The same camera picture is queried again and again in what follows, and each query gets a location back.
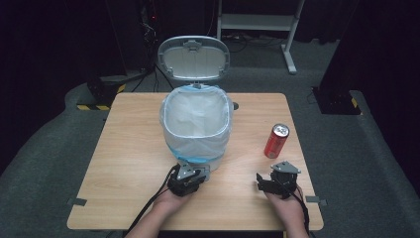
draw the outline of red can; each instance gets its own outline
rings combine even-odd
[[[288,135],[289,129],[286,125],[275,124],[269,134],[263,153],[270,159],[277,158],[284,143],[286,143]]]

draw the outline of white shelf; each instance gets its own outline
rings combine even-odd
[[[222,14],[222,29],[290,31],[293,16]]]
[[[217,39],[222,38],[223,29],[238,30],[262,30],[288,32],[285,45],[281,49],[286,60],[287,69],[290,74],[296,74],[296,66],[290,54],[290,46],[299,23],[300,13],[302,12],[305,0],[298,1],[296,12],[293,16],[281,15],[254,15],[254,14],[224,14],[222,11],[222,1],[219,0],[218,20],[217,20]]]

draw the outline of gray carpet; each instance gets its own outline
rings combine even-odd
[[[227,44],[232,51],[242,47]],[[231,53],[229,74],[217,84],[227,92],[286,95],[315,191],[328,201],[321,206],[325,226],[314,232],[316,237],[420,237],[419,198],[383,141],[363,94],[352,91],[363,115],[347,116],[321,114],[311,93],[336,46],[293,43],[291,53],[298,72],[290,75],[278,45],[250,44]],[[171,91],[159,72],[157,79],[158,85],[154,74],[147,76],[136,91]],[[130,82],[126,91],[138,83]],[[75,108],[85,86],[67,93],[65,111],[34,134],[0,178],[0,237],[109,234],[66,227],[71,209],[67,201],[78,193],[108,115],[107,111]],[[261,233],[241,234],[263,237]],[[165,233],[167,237],[178,235]],[[110,237],[121,237],[121,232]]]

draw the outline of clear plastic bag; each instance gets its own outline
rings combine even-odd
[[[188,163],[208,164],[211,171],[225,153],[232,117],[232,100],[216,86],[177,87],[160,108],[160,124],[173,155]]]

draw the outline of open lid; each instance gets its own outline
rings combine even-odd
[[[229,50],[221,41],[203,36],[174,37],[157,51],[158,63],[172,79],[209,81],[222,78],[229,68]]]

